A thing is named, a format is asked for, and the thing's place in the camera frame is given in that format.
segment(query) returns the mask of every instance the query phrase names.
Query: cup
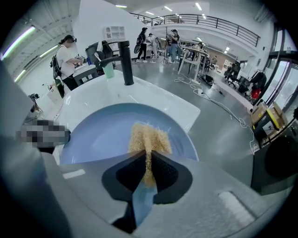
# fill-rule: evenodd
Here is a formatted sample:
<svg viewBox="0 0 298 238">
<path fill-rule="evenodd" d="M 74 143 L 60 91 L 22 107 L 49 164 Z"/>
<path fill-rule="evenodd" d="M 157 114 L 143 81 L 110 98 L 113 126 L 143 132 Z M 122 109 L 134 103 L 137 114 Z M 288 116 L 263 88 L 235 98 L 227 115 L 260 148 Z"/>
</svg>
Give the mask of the cup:
<svg viewBox="0 0 298 238">
<path fill-rule="evenodd" d="M 110 79 L 115 76 L 113 63 L 108 63 L 107 66 L 102 67 L 104 74 L 106 75 L 107 79 Z"/>
</svg>

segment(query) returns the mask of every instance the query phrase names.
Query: balcony railing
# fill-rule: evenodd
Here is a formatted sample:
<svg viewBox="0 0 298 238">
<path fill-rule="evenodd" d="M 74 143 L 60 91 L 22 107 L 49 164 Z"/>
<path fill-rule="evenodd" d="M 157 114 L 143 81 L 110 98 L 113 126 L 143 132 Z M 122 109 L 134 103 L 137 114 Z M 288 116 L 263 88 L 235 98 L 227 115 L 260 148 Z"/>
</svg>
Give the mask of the balcony railing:
<svg viewBox="0 0 298 238">
<path fill-rule="evenodd" d="M 194 24 L 198 26 L 216 28 L 218 30 L 235 35 L 255 47 L 257 47 L 258 40 L 260 39 L 260 37 L 257 34 L 254 34 L 252 31 L 240 25 L 237 25 L 233 22 L 216 18 L 216 17 L 202 16 L 202 15 L 195 15 L 195 14 L 180 14 L 179 16 L 167 15 L 162 17 L 150 18 L 139 14 L 134 14 L 134 13 L 131 13 L 131 14 L 137 17 L 140 21 L 142 21 L 145 25 L 148 25 L 148 26 L 186 23 L 186 24 Z"/>
</svg>

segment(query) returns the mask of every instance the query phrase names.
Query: faucet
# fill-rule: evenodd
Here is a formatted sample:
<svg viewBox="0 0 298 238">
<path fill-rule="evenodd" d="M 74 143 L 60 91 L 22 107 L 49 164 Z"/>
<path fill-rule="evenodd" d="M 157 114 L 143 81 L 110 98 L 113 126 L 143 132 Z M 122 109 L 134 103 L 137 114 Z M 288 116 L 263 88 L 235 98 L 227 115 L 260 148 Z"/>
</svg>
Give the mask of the faucet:
<svg viewBox="0 0 298 238">
<path fill-rule="evenodd" d="M 124 77 L 124 84 L 129 86 L 134 84 L 134 79 L 132 76 L 131 69 L 131 58 L 130 58 L 130 49 L 129 49 L 129 41 L 120 41 L 118 42 L 119 55 L 118 57 L 110 57 L 107 59 L 103 59 L 99 62 L 102 67 L 107 66 L 108 63 L 114 61 L 121 61 L 122 72 Z"/>
</svg>

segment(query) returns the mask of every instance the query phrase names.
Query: gray floor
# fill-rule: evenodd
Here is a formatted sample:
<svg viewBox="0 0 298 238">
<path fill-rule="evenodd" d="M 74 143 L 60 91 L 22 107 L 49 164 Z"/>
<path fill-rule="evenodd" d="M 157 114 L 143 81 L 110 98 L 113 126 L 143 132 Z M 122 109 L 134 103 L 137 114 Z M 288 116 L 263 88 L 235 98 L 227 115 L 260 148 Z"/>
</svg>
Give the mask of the gray floor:
<svg viewBox="0 0 298 238">
<path fill-rule="evenodd" d="M 153 83 L 178 97 L 190 102 L 201 110 L 201 114 L 189 131 L 199 159 L 202 162 L 221 167 L 233 177 L 244 184 L 251 185 L 253 156 L 250 149 L 250 141 L 253 136 L 251 131 L 243 129 L 239 122 L 231 119 L 229 113 L 214 103 L 202 99 L 193 93 L 189 85 L 174 82 L 178 75 L 178 64 L 137 63 L 132 65 L 133 75 L 145 81 Z M 182 73 L 187 75 L 188 69 L 184 67 Z M 250 118 L 246 108 L 233 96 L 223 91 L 223 97 L 218 91 L 210 90 L 210 87 L 201 83 L 203 91 L 213 100 L 226 105 L 237 116 L 250 125 Z"/>
</svg>

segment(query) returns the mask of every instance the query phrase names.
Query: ceiling light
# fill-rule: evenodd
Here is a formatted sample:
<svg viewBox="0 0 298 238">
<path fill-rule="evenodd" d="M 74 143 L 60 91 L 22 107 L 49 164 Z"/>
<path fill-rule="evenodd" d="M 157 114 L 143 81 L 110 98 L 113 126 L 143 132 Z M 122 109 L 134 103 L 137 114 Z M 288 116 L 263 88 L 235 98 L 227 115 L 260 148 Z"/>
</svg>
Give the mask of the ceiling light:
<svg viewBox="0 0 298 238">
<path fill-rule="evenodd" d="M 202 10 L 201 6 L 197 2 L 196 2 L 196 6 L 197 8 L 199 8 L 200 11 Z"/>
<path fill-rule="evenodd" d="M 26 72 L 26 70 L 23 70 L 18 77 L 16 77 L 16 79 L 14 80 L 15 82 L 17 82 L 21 77 L 22 75 Z"/>
<path fill-rule="evenodd" d="M 10 47 L 5 51 L 3 57 L 7 57 L 9 55 L 9 53 L 17 46 L 17 44 L 19 44 L 26 36 L 28 36 L 32 31 L 34 31 L 35 27 L 32 26 L 30 27 L 28 30 L 26 30 L 18 39 L 16 39 L 14 41 L 14 43 L 12 43 L 10 45 Z"/>
<path fill-rule="evenodd" d="M 42 58 L 43 56 L 45 56 L 47 53 L 49 53 L 50 51 L 54 50 L 55 48 L 57 48 L 58 46 L 54 46 L 53 48 L 50 48 L 49 50 L 45 51 L 43 54 L 41 54 L 39 57 Z"/>
<path fill-rule="evenodd" d="M 164 8 L 168 9 L 170 12 L 172 11 L 172 9 L 169 9 L 167 6 L 164 6 Z"/>
</svg>

